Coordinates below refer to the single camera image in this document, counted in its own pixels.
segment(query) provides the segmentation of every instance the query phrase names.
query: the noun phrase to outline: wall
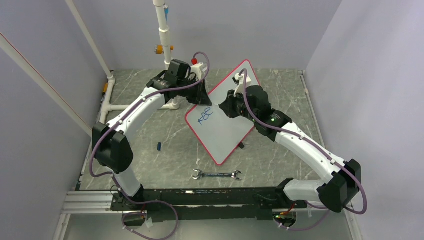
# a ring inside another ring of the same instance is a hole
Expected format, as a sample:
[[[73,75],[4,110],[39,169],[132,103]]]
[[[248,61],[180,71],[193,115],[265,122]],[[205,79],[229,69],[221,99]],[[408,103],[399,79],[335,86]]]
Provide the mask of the wall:
[[[424,236],[423,11],[421,0],[344,0],[306,69],[325,142],[362,165],[364,239]]]
[[[65,1],[1,2],[0,31],[89,124],[106,76]],[[0,49],[0,233],[53,238],[89,137]]]
[[[341,0],[168,1],[173,57],[208,54],[212,68],[305,69]],[[75,0],[113,69],[163,68],[152,0]]]

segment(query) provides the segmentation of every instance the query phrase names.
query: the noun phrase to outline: wrench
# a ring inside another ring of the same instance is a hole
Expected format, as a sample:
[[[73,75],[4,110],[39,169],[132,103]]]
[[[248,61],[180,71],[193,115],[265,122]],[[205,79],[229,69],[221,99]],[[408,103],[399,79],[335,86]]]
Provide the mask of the wrench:
[[[237,177],[238,174],[242,174],[241,171],[235,171],[233,173],[219,173],[219,172],[202,172],[200,169],[193,169],[193,171],[197,172],[197,175],[191,175],[191,177],[194,180],[199,180],[201,178],[205,178],[205,177],[229,177],[229,178],[233,178],[235,180],[241,180],[240,178]]]

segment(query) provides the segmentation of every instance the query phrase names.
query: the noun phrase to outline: gray marble tabletop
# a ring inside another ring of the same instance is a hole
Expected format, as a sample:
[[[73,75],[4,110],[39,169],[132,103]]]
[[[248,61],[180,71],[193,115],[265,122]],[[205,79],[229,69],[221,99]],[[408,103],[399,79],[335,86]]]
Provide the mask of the gray marble tabletop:
[[[211,69],[206,78],[207,90],[212,89],[232,69]],[[146,87],[146,83],[161,69],[116,70],[113,105],[131,104]],[[274,109],[286,113],[310,137],[320,142],[302,81],[296,69],[255,69],[257,79],[268,93]],[[134,152],[132,168],[146,189],[181,188],[239,188],[275,187],[286,178],[317,180],[318,175],[287,148],[252,131],[243,141],[245,148],[237,148],[226,162],[218,166],[200,144],[185,122],[186,112],[193,107],[178,98],[178,110],[158,110],[141,127],[131,148]],[[110,112],[107,121],[120,111]],[[161,142],[161,151],[157,150]],[[242,180],[227,177],[208,177],[194,180],[193,169],[208,173],[241,171]],[[94,161],[95,173],[105,169]],[[109,190],[112,179],[103,176],[93,179],[85,169],[81,190]]]

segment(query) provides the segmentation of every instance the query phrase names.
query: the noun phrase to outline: white board with red border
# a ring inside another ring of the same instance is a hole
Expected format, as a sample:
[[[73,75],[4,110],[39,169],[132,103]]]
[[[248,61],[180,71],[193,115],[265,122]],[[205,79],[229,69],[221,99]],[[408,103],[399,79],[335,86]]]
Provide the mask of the white board with red border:
[[[208,93],[212,106],[195,105],[185,115],[188,126],[217,165],[228,159],[254,127],[242,116],[227,117],[218,106],[225,101],[229,90],[236,89],[232,78],[242,69],[247,70],[251,86],[260,85],[251,62],[246,59]]]

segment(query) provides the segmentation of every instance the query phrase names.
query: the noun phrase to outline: red border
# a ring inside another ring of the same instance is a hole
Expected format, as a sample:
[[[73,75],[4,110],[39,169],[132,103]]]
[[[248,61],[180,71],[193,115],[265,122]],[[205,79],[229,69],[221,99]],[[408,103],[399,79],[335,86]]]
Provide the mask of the red border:
[[[240,67],[244,62],[246,62],[246,61],[248,61],[249,62],[249,64],[250,64],[250,67],[252,68],[252,70],[253,70],[253,73],[254,73],[254,76],[256,77],[256,80],[257,80],[257,83],[259,84],[259,85],[261,85],[261,83],[259,82],[259,80],[258,80],[258,76],[256,76],[256,72],[255,72],[255,70],[253,69],[253,66],[252,66],[252,63],[251,63],[251,61],[249,61],[248,59],[244,59],[238,66],[236,66],[235,68],[234,68],[234,70],[233,71],[231,71],[230,73],[228,73],[228,75],[226,76],[226,77],[224,77],[224,79],[222,79],[222,81],[220,81],[212,90],[210,90],[209,91],[209,93],[208,93],[208,95],[209,94],[211,94],[221,83],[223,83],[224,82],[224,80],[225,79],[227,79],[231,74],[233,74],[234,73],[234,71],[236,71],[236,69],[238,68],[238,67]],[[199,136],[196,134],[196,132],[193,130],[193,128],[192,128],[192,126],[190,125],[190,123],[187,121],[187,115],[189,115],[189,113],[191,112],[191,111],[193,111],[195,108],[197,107],[197,105],[195,105],[194,107],[192,107],[190,110],[188,110],[188,112],[185,114],[185,117],[184,117],[184,119],[185,119],[185,122],[187,123],[187,125],[190,127],[190,129],[191,129],[191,131],[194,133],[194,135],[196,135],[196,138],[199,140],[199,142],[203,145],[203,147],[204,147],[204,149],[206,149],[206,152],[209,154],[209,156],[212,158],[212,160],[215,162],[215,164],[216,165],[218,165],[218,166],[221,166],[221,165],[223,165],[224,163],[225,163],[225,161],[228,159],[228,157],[236,150],[236,148],[239,146],[239,144],[241,143],[241,142],[243,142],[243,140],[248,136],[248,134],[253,130],[253,128],[255,128],[254,126],[246,133],[246,135],[243,137],[243,139],[240,141],[240,143],[238,143],[237,144],[237,146],[235,146],[235,148],[229,153],[229,155],[224,159],[224,161],[221,163],[221,164],[218,164],[217,163],[217,161],[215,161],[215,159],[214,159],[214,157],[212,156],[212,154],[209,152],[209,150],[206,148],[206,146],[203,144],[203,142],[202,142],[202,140],[200,140],[200,138],[199,138]]]

